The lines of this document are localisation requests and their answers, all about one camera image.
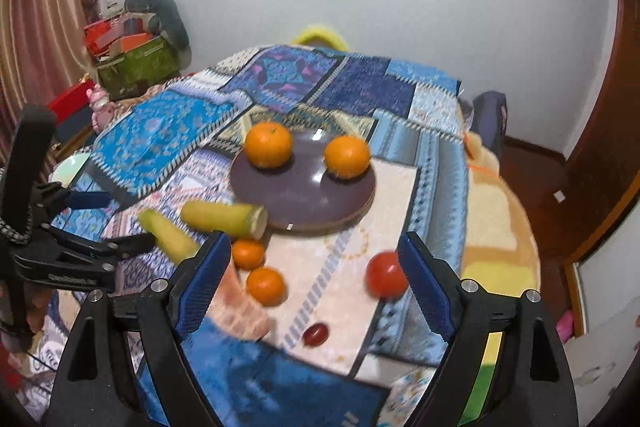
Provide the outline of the green sugarcane piece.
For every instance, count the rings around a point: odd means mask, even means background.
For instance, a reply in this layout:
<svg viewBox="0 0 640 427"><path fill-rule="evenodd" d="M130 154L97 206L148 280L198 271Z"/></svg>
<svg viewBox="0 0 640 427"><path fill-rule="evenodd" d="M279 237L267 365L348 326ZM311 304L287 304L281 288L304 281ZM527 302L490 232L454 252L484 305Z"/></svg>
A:
<svg viewBox="0 0 640 427"><path fill-rule="evenodd" d="M141 210L138 213L138 221L143 231L155 237L157 247L174 265L180 265L183 260L194 257L200 249L200 245L191 236L177 228L157 210Z"/></svg>

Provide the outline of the small tangerine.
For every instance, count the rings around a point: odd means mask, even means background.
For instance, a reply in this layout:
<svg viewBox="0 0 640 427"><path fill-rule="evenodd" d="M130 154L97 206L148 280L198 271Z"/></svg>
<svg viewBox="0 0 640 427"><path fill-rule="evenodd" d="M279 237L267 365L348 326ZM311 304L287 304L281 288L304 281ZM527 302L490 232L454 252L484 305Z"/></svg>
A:
<svg viewBox="0 0 640 427"><path fill-rule="evenodd" d="M243 271L260 268L266 257L266 248L258 239L237 239L231 246L232 260Z"/></svg>
<svg viewBox="0 0 640 427"><path fill-rule="evenodd" d="M288 286L282 275L267 267L260 267L248 274L246 291L264 307L279 306L288 295Z"/></svg>

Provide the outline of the green sugarcane piece cut end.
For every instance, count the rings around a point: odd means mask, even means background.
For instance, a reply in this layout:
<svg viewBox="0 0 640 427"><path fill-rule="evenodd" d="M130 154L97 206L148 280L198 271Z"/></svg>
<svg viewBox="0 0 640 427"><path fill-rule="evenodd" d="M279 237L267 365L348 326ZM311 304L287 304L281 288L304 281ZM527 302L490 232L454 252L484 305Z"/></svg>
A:
<svg viewBox="0 0 640 427"><path fill-rule="evenodd" d="M261 239L268 225L268 211L261 205L188 200L180 210L180 219L201 233L221 231L235 239Z"/></svg>

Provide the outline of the red tomato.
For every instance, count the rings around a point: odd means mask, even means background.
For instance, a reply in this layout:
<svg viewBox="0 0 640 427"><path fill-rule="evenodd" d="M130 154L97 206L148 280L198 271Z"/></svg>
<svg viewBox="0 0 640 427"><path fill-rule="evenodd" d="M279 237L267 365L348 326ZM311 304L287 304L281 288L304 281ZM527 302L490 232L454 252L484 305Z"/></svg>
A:
<svg viewBox="0 0 640 427"><path fill-rule="evenodd" d="M396 251L382 251L371 258L364 273L368 293L378 299L399 299L409 287Z"/></svg>

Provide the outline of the dark red grape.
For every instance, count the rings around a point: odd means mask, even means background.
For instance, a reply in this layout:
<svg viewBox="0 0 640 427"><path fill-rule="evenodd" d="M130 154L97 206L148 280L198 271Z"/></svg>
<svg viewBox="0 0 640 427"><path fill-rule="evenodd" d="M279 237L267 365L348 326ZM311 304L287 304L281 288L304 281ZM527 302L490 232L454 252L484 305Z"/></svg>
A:
<svg viewBox="0 0 640 427"><path fill-rule="evenodd" d="M314 323L303 332L303 344L309 348L320 347L328 340L329 335L330 329L326 323Z"/></svg>

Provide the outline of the pink toy figure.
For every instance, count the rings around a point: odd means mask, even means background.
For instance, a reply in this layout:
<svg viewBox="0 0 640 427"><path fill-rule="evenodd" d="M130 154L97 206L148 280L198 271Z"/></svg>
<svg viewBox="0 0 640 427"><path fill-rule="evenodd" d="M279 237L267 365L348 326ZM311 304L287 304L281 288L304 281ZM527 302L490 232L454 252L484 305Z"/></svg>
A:
<svg viewBox="0 0 640 427"><path fill-rule="evenodd" d="M100 134L114 118L115 103L111 100L108 92L100 86L88 89L86 95L92 112L93 130L96 134Z"/></svg>

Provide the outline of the red flat box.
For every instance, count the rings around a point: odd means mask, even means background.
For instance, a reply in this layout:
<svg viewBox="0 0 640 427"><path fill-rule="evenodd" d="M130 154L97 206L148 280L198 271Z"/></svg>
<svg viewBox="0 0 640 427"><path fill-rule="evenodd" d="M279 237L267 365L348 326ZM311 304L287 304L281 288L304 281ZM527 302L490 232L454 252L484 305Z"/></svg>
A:
<svg viewBox="0 0 640 427"><path fill-rule="evenodd" d="M96 83L91 78L81 79L70 89L57 96L47 108L55 115L56 122L66 121L81 109L89 105L88 91L93 90Z"/></svg>

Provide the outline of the yellow orange fleece blanket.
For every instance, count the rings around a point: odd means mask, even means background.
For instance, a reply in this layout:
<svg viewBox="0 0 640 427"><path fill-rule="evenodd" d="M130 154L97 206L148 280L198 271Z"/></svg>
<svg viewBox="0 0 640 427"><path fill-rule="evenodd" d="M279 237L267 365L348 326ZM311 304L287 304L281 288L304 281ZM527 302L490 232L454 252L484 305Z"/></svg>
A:
<svg viewBox="0 0 640 427"><path fill-rule="evenodd" d="M493 294L520 297L541 285L540 260L526 212L500 176L497 157L474 132L464 135L469 173L460 277Z"/></svg>

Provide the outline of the green cardboard box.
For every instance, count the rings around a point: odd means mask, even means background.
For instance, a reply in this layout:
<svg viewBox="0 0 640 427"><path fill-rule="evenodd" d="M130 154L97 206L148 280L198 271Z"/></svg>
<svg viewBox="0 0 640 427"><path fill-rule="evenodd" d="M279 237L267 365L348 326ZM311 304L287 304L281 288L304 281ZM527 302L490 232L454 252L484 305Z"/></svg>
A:
<svg viewBox="0 0 640 427"><path fill-rule="evenodd" d="M100 85L113 101L137 98L149 87L179 75L178 54L163 37L101 63Z"/></svg>

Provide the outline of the red gift boxes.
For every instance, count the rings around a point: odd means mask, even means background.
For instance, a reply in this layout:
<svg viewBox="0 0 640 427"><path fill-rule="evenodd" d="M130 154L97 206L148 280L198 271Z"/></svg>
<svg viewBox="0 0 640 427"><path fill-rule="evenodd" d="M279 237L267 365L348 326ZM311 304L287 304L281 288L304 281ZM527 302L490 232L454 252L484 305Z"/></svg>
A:
<svg viewBox="0 0 640 427"><path fill-rule="evenodd" d="M82 28L85 47L92 57L104 55L119 38L147 31L154 16L154 13L122 12L91 23Z"/></svg>

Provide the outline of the large orange left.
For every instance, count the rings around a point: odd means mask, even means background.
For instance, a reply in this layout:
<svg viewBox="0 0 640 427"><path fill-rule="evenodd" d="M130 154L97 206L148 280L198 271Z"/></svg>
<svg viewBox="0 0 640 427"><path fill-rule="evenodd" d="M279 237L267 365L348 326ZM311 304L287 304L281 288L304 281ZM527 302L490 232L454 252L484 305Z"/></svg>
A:
<svg viewBox="0 0 640 427"><path fill-rule="evenodd" d="M248 161L256 168L280 168L292 155L291 132L277 122L260 122L247 132L243 150Z"/></svg>

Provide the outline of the large orange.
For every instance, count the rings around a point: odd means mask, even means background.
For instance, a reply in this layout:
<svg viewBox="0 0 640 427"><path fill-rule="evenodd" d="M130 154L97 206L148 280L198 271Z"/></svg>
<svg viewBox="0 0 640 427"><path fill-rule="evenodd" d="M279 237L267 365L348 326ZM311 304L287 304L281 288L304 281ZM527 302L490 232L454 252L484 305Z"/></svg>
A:
<svg viewBox="0 0 640 427"><path fill-rule="evenodd" d="M371 155L366 142L356 136L341 135L324 148L323 160L332 176L351 180L367 171Z"/></svg>
<svg viewBox="0 0 640 427"><path fill-rule="evenodd" d="M280 168L292 155L291 132L277 122L260 122L247 132L243 150L248 161L256 168Z"/></svg>

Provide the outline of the dark purple round plate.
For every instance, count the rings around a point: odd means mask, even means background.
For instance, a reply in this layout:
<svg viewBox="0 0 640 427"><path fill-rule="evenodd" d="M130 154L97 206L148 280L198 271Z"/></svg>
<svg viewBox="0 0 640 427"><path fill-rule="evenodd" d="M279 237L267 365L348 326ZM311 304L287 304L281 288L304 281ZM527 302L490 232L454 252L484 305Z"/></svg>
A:
<svg viewBox="0 0 640 427"><path fill-rule="evenodd" d="M292 156L277 169L258 169L245 153L236 155L229 173L235 199L264 206L270 228L293 233L334 230L366 213L375 194L374 169L337 179L323 160L332 135L317 129L294 131L292 137Z"/></svg>

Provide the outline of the blue patchwork bedspread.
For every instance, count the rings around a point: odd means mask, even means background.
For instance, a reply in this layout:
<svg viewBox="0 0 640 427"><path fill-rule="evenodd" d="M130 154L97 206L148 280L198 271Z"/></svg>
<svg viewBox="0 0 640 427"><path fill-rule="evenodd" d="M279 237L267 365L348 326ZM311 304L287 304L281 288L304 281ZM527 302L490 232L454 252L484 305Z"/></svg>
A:
<svg viewBox="0 0 640 427"><path fill-rule="evenodd" d="M111 205L54 225L86 239L165 225L187 202L260 206L283 300L258 305L232 269L184 347L228 426L403 426L446 345L416 298L372 296L368 263L418 234L459 268L469 181L459 83L421 64L270 46L169 81L113 119L75 179Z"/></svg>

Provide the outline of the grey green plush pillow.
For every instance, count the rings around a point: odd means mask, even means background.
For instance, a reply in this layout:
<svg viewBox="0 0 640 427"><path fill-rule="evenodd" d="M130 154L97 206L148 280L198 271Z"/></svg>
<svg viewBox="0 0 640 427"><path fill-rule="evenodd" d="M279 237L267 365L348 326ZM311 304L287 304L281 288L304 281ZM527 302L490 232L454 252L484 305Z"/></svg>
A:
<svg viewBox="0 0 640 427"><path fill-rule="evenodd" d="M154 28L164 32L169 42L180 52L190 48L190 40L174 0L125 0L124 8L130 13L152 14Z"/></svg>

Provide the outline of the large orange right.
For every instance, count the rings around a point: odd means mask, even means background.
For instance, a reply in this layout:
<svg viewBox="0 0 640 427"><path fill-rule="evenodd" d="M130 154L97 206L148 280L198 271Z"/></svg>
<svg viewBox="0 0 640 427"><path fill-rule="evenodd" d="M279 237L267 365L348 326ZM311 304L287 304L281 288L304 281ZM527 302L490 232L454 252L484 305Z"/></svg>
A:
<svg viewBox="0 0 640 427"><path fill-rule="evenodd" d="M332 176L351 180L367 171L371 155L366 142L356 136L341 135L324 148L323 160Z"/></svg>

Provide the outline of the dark blue bag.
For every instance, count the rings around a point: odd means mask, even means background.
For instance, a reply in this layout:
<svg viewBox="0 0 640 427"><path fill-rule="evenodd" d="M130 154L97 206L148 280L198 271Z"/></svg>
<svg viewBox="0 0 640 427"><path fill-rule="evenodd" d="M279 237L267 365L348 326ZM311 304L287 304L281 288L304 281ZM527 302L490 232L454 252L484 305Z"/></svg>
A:
<svg viewBox="0 0 640 427"><path fill-rule="evenodd" d="M473 109L471 130L480 136L484 147L500 158L508 123L506 95L499 91L483 92L474 98Z"/></svg>

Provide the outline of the yellow round object behind bed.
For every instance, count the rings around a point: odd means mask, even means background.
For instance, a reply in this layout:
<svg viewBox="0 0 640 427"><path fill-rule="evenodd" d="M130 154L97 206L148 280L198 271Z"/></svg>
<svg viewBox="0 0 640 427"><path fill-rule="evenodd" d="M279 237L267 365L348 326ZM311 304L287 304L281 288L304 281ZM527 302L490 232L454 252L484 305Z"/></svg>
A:
<svg viewBox="0 0 640 427"><path fill-rule="evenodd" d="M292 46L321 46L338 52L348 52L349 46L344 38L326 25L306 26L291 40Z"/></svg>

